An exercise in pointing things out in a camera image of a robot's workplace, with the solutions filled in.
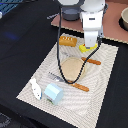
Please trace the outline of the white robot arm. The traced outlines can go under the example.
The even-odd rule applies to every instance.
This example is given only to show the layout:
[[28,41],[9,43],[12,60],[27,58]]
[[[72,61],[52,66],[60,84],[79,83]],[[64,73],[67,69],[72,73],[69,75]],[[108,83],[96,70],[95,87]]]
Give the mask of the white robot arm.
[[105,0],[57,0],[62,6],[79,6],[86,47],[93,47],[102,28]]

